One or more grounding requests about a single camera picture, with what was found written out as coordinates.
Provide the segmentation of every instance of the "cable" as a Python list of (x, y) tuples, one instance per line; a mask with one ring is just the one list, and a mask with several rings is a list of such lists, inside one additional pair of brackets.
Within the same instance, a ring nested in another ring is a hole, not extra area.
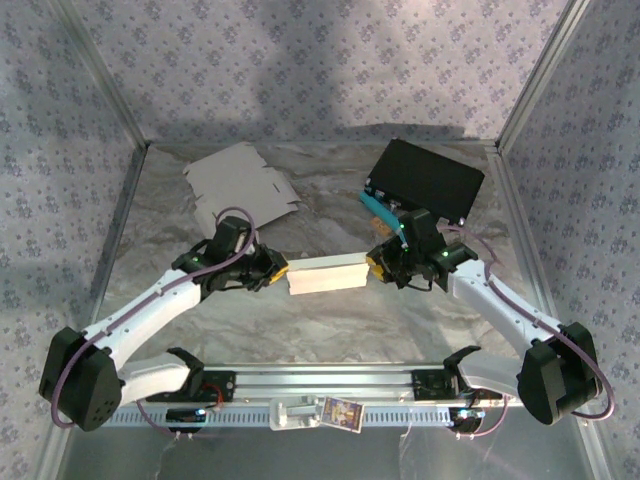
[(136, 400), (136, 405), (138, 406), (138, 411), (140, 412), (140, 415), (142, 415), (142, 418), (144, 418), (145, 422), (147, 422), (149, 425), (151, 425), (151, 427), (162, 433), (163, 435), (166, 435), (168, 437), (177, 437), (179, 436), (178, 432), (172, 432), (171, 430), (169, 430), (166, 427), (161, 427), (160, 425), (158, 425), (156, 422), (153, 421), (153, 419), (151, 418), (151, 415), (149, 415), (144, 408), (142, 408), (142, 403), (140, 403), (140, 400)]
[(421, 288), (421, 287), (416, 287), (415, 285), (411, 285), (410, 283), (407, 283), (407, 284), (405, 285), (405, 287), (409, 287), (409, 288), (412, 288), (412, 289), (414, 289), (414, 290), (418, 290), (418, 291), (420, 291), (420, 292), (427, 292), (427, 293), (428, 293), (428, 292), (430, 292), (430, 291), (431, 291), (431, 289), (430, 289), (430, 288)]
[(225, 287), (225, 288), (221, 288), (220, 290), (217, 290), (218, 292), (226, 292), (229, 290), (240, 290), (242, 288), (245, 288), (244, 285), (234, 285), (232, 287)]
[(249, 238), (247, 239), (247, 241), (244, 244), (244, 246), (240, 249), (240, 251), (238, 251), (238, 253), (236, 253), (235, 255), (229, 257), (224, 262), (220, 262), (217, 265), (212, 265), (211, 267), (203, 268), (202, 270), (190, 273), (188, 275), (185, 275), (183, 277), (180, 277), (180, 278), (168, 283), (167, 285), (165, 285), (160, 290), (159, 294), (157, 292), (154, 292), (151, 295), (149, 295), (148, 297), (144, 298), (139, 303), (134, 305), (130, 310), (125, 312), (115, 322), (113, 322), (111, 325), (107, 326), (106, 331), (98, 332), (96, 335), (94, 335), (93, 337), (88, 339), (76, 351), (76, 353), (73, 354), (71, 359), (69, 359), (69, 361), (65, 365), (64, 369), (62, 370), (62, 373), (60, 374), (60, 377), (58, 378), (58, 382), (56, 383), (55, 388), (53, 389), (53, 395), (51, 396), (51, 420), (53, 421), (53, 423), (56, 426), (58, 426), (60, 428), (72, 428), (74, 426), (73, 422), (64, 422), (60, 418), (60, 416), (58, 415), (58, 413), (59, 413), (58, 404), (60, 403), (60, 394), (62, 393), (62, 387), (64, 386), (65, 382), (69, 378), (69, 374), (71, 373), (71, 370), (73, 369), (75, 364), (78, 363), (78, 360), (82, 357), (82, 355), (91, 346), (93, 346), (96, 342), (102, 340), (104, 337), (110, 335), (111, 332), (113, 332), (113, 330), (115, 330), (116, 328), (118, 328), (120, 325), (122, 325), (123, 323), (127, 322), (128, 320), (130, 320), (140, 310), (145, 308), (147, 305), (149, 305), (151, 302), (153, 302), (157, 298), (160, 298), (161, 296), (163, 296), (167, 292), (171, 291), (175, 287), (177, 287), (179, 285), (182, 285), (183, 283), (191, 281), (194, 278), (200, 277), (202, 275), (207, 275), (209, 273), (213, 273), (213, 272), (216, 272), (216, 271), (221, 270), (223, 268), (226, 268), (229, 265), (233, 264), (234, 262), (238, 261), (245, 253), (247, 253), (247, 251), (251, 248), (254, 239), (256, 238), (255, 222), (253, 221), (253, 218), (251, 217), (249, 212), (247, 212), (244, 208), (241, 208), (241, 207), (227, 207), (227, 208), (223, 209), (218, 214), (218, 217), (217, 217), (217, 220), (216, 220), (216, 224), (218, 225), (220, 223), (221, 219), (222, 219), (222, 216), (225, 213), (228, 213), (230, 211), (238, 211), (238, 212), (242, 213), (247, 218), (247, 221), (249, 222), (249, 225), (251, 227), (251, 230), (250, 230), (250, 233), (249, 233)]
[[(503, 395), (503, 401), (504, 401), (504, 406), (502, 407), (502, 412), (500, 413), (500, 417), (498, 418), (498, 420), (496, 421), (496, 423), (494, 423), (490, 428), (486, 429), (483, 432), (479, 432), (479, 433), (456, 433), (456, 435), (460, 435), (461, 437), (472, 437), (472, 438), (476, 438), (476, 437), (484, 437), (486, 435), (489, 435), (493, 432), (495, 432), (498, 427), (500, 427), (500, 425), (502, 425), (502, 422), (504, 422), (505, 417), (507, 416), (507, 409), (509, 408), (509, 396), (508, 395)], [(480, 428), (482, 426), (482, 420), (480, 421), (480, 426), (478, 426), (478, 428)]]
[(490, 278), (491, 267), (493, 266), (494, 263), (500, 263), (500, 261), (498, 259), (498, 256), (496, 255), (496, 252), (489, 246), (489, 244), (483, 238), (481, 238), (478, 234), (473, 233), (467, 230), (466, 228), (462, 228), (462, 227), (456, 227), (452, 225), (452, 226), (442, 226), (438, 228), (440, 230), (451, 230), (451, 231), (456, 231), (456, 232), (469, 235), (475, 238), (476, 240), (478, 240), (480, 243), (482, 243), (482, 245), (489, 251), (489, 254), (491, 255), (491, 259), (492, 259), (490, 262), (485, 264), (484, 276), (487, 284), (489, 285), (493, 293), (495, 293), (504, 303), (509, 305), (509, 307), (511, 307), (513, 310), (515, 310), (520, 315), (525, 317), (527, 320), (532, 322), (534, 325), (538, 326), (545, 332), (553, 335), (557, 340), (559, 340), (560, 342), (564, 343), (567, 347), (569, 347), (576, 355), (578, 355), (578, 357), (580, 357), (580, 359), (584, 363), (587, 364), (587, 366), (593, 371), (593, 373), (595, 373), (596, 377), (598, 377), (598, 379), (602, 382), (602, 385), (605, 391), (607, 392), (606, 408), (601, 413), (597, 413), (597, 414), (588, 414), (588, 413), (582, 413), (577, 411), (574, 411), (571, 413), (576, 417), (584, 418), (587, 420), (593, 420), (593, 421), (605, 420), (609, 418), (615, 410), (615, 393), (613, 391), (613, 387), (611, 383), (607, 379), (602, 369), (595, 362), (595, 360), (593, 360), (593, 358), (591, 358), (583, 349), (581, 349), (578, 345), (576, 345), (572, 340), (570, 340), (565, 335), (563, 335), (562, 332), (559, 332), (558, 330), (552, 328), (550, 325), (543, 322), (538, 317), (526, 311), (520, 305), (518, 305), (513, 300), (511, 300), (502, 290), (500, 290), (496, 286), (496, 284)]
[(224, 395), (222, 394), (222, 390), (220, 390), (220, 387), (218, 387), (215, 383), (205, 383), (204, 385), (202, 385), (202, 389), (203, 390), (213, 389), (217, 393), (216, 403), (213, 405), (207, 405), (204, 408), (216, 408), (216, 407), (222, 408), (222, 406), (224, 405)]

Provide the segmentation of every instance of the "metal frame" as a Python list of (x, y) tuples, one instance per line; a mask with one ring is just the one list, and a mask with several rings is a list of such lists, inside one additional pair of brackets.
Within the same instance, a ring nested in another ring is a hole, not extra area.
[(71, 0), (49, 0), (58, 20), (67, 34), (71, 37), (72, 43), (78, 49), (78, 53), (84, 60), (87, 69), (96, 81), (96, 84), (107, 103), (113, 109), (120, 124), (137, 148), (146, 148), (148, 142), (144, 134), (131, 113), (127, 102), (118, 90), (115, 80), (107, 65), (104, 63), (98, 47), (91, 39), (91, 35), (84, 26), (80, 14), (76, 10)]
[[(496, 148), (487, 148), (486, 155), (501, 203), (507, 210), (508, 228), (522, 277), (529, 290), (529, 300), (542, 312), (558, 318), (558, 310), (553, 301), (551, 289), (535, 246), (524, 206), (516, 190), (516, 182), (511, 169)], [(584, 422), (576, 419), (593, 475), (597, 480), (621, 478), (618, 472), (612, 471), (614, 462), (611, 462), (609, 458), (612, 458), (614, 452), (609, 445), (603, 442), (603, 438), (607, 436), (603, 435), (602, 430), (605, 427), (600, 423), (602, 422)]]
[[(84, 27), (84, 24), (72, 2), (69, 0), (49, 0), (49, 3), (56, 15), (59, 17), (61, 23), (64, 25), (64, 28), (69, 33), (72, 41), (76, 44), (87, 68), (96, 79), (98, 87), (105, 95), (107, 102), (112, 107), (123, 128), (131, 138), (131, 141), (137, 146), (137, 150), (134, 153), (134, 159), (141, 159), (137, 163), (135, 161), (132, 162), (133, 165), (136, 165), (136, 168), (130, 170), (131, 175), (127, 174), (125, 188), (123, 189), (123, 195), (121, 196), (122, 205), (119, 201), (116, 216), (114, 218), (114, 220), (117, 220), (114, 223), (116, 225), (114, 230), (114, 241), (110, 245), (105, 246), (105, 251), (108, 252), (104, 257), (105, 268), (104, 270), (98, 270), (98, 273), (101, 273), (102, 275), (102, 279), (99, 280), (98, 286), (95, 289), (98, 299), (92, 312), (92, 319), (95, 321), (108, 284), (110, 272), (115, 261), (116, 248), (122, 235), (122, 230), (133, 200), (135, 186), (142, 169), (144, 157), (146, 156), (148, 142), (144, 138), (144, 134), (138, 127), (124, 98), (120, 94), (113, 77), (109, 73), (108, 68), (102, 60), (97, 47), (91, 40), (91, 37)], [(575, 31), (580, 19), (584, 15), (589, 3), (590, 0), (572, 0), (568, 3), (562, 13), (547, 46), (543, 50), (532, 74), (529, 77), (529, 80), (516, 102), (516, 106), (511, 112), (511, 115), (507, 119), (507, 122), (497, 139), (497, 145), (499, 145), (500, 153), (503, 155), (506, 154), (513, 145), (516, 136), (522, 130), (524, 123), (528, 119), (533, 106), (542, 95), (542, 91), (546, 87), (551, 74), (558, 65), (561, 55), (566, 51), (569, 39)], [(473, 145), (478, 143), (487, 148), (487, 156), (489, 157), (492, 169), (494, 169), (494, 174), (499, 175), (496, 176), (498, 190), (501, 192), (504, 200), (503, 204), (508, 210), (510, 232), (516, 247), (516, 253), (523, 277), (525, 280), (528, 280), (528, 283), (531, 285), (530, 298), (533, 299), (534, 303), (537, 303), (538, 307), (542, 311), (554, 316), (557, 312), (549, 293), (549, 286), (544, 276), (540, 260), (533, 248), (533, 237), (528, 228), (528, 224), (526, 223), (524, 210), (522, 205), (518, 203), (517, 194), (513, 190), (515, 183), (510, 177), (508, 168), (499, 157), (498, 151), (491, 145), (493, 142), (446, 142), (446, 144), (458, 145)], [(581, 426), (580, 431), (583, 436), (585, 448), (595, 477), (597, 479), (613, 478), (607, 467), (607, 461), (603, 453), (604, 450), (601, 439), (593, 424), (591, 424), (591, 426)], [(47, 434), (43, 437), (42, 453), (38, 459), (33, 478), (38, 480), (48, 480), (56, 477), (62, 461), (68, 436), (69, 430), (60, 430), (53, 426), (49, 428)]]
[[(92, 286), (95, 304), (91, 311), (88, 324), (95, 323), (98, 318), (98, 312), (102, 305), (107, 285), (109, 284), (109, 277), (111, 276), (111, 271), (116, 261), (116, 251), (122, 238), (127, 217), (129, 216), (129, 210), (133, 203), (133, 197), (136, 193), (138, 179), (140, 178), (146, 156), (147, 147), (143, 146), (136, 148), (131, 157), (129, 170), (125, 176), (122, 192), (120, 193), (120, 198), (118, 199), (113, 214), (113, 221), (107, 233), (107, 240), (105, 241), (102, 258), (100, 259), (101, 265), (96, 269)], [(37, 460), (32, 477), (34, 480), (50, 480), (56, 478), (62, 463), (67, 440), (69, 439), (69, 433), (70, 430), (62, 430), (53, 425), (53, 423), (49, 425), (41, 442), (41, 454)]]
[(567, 3), (498, 136), (496, 144), (501, 155), (506, 155), (513, 146), (529, 115), (531, 115), (533, 107), (542, 96), (551, 76), (567, 51), (569, 42), (590, 3), (591, 0), (570, 0)]
[[(414, 401), (411, 372), (443, 370), (433, 364), (273, 364), (220, 365), (208, 371), (236, 372), (234, 399), (219, 412), (207, 412), (204, 424), (165, 422), (170, 408), (202, 405), (146, 403), (145, 411), (157, 424), (172, 427), (268, 427), (272, 400), (292, 396), (357, 399), (365, 406), (365, 426), (451, 426), (449, 408), (468, 407), (468, 400)], [(502, 407), (502, 399), (480, 399), (478, 408)], [(515, 399), (510, 407), (522, 407)], [(135, 405), (118, 409), (105, 427), (149, 427)]]

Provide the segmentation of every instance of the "gray marble surface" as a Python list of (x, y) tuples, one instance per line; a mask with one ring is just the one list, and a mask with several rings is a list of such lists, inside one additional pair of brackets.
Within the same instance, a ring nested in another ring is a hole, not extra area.
[[(256, 145), (300, 196), (299, 211), (260, 229), (261, 241), (289, 259), (368, 251), (383, 238), (358, 200), (384, 146)], [(516, 291), (522, 278), (488, 163), (479, 147), (429, 146), (482, 169), (486, 178), (467, 226), (481, 233), (504, 263), (496, 273)], [(184, 166), (216, 147), (151, 148), (142, 170), (99, 318), (148, 288), (171, 262), (201, 239)], [(482, 247), (466, 239), (483, 258)], [(441, 291), (426, 294), (383, 285), (290, 296), (286, 280), (258, 293), (217, 293), (174, 320), (134, 358), (171, 346), (205, 363), (441, 362), (467, 345), (514, 355), (465, 304)]]

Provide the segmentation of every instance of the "white block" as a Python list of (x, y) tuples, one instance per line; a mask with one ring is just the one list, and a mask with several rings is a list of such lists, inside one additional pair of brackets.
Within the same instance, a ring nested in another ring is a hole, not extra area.
[(365, 253), (289, 261), (289, 293), (328, 292), (367, 285), (369, 265)]

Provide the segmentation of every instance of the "table surface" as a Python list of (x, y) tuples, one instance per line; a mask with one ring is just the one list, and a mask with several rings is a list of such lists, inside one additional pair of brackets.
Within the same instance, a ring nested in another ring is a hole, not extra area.
[[(383, 148), (257, 146), (302, 200), (299, 211), (261, 228), (261, 241), (289, 259), (368, 251), (380, 243), (383, 238), (370, 225), (371, 214), (358, 193)], [(495, 247), (503, 262), (496, 273), (524, 294), (505, 213), (482, 149), (429, 148), (485, 173), (467, 227)], [(201, 240), (193, 216), (195, 199), (182, 170), (215, 151), (149, 150), (99, 318), (135, 298)], [(474, 240), (465, 241), (487, 259)], [(133, 358), (180, 346), (208, 364), (440, 363), (467, 345), (515, 355), (480, 315), (443, 292), (398, 291), (370, 276), (367, 287), (328, 293), (292, 297), (287, 282), (280, 281), (258, 293), (214, 294), (163, 328)], [(498, 431), (482, 439), (457, 442), (450, 432), (434, 428), (406, 433), (234, 430), (226, 440), (176, 445), (150, 428), (103, 428), (91, 434), (76, 430), (59, 478), (86, 478), (91, 471), (101, 478), (195, 479), (209, 478), (212, 469), (235, 478), (299, 478), (303, 471), (317, 479), (592, 478), (571, 418), (545, 427), (517, 408)]]
[[(260, 229), (262, 242), (296, 259), (368, 251), (384, 240), (358, 199), (384, 146), (257, 149), (268, 165), (284, 173), (301, 199), (297, 212)], [(193, 216), (195, 197), (182, 170), (213, 151), (149, 150), (99, 318), (147, 289), (178, 255), (202, 238)], [(505, 214), (482, 149), (439, 147), (438, 151), (485, 173), (467, 227), (496, 249), (504, 263), (496, 270), (500, 278), (524, 292)], [(487, 258), (475, 240), (465, 240)], [(290, 296), (287, 282), (280, 281), (258, 293), (214, 294), (162, 329), (133, 358), (148, 358), (179, 346), (205, 363), (440, 363), (467, 345), (515, 354), (479, 314), (442, 291), (399, 291), (370, 275), (365, 288), (328, 293)]]

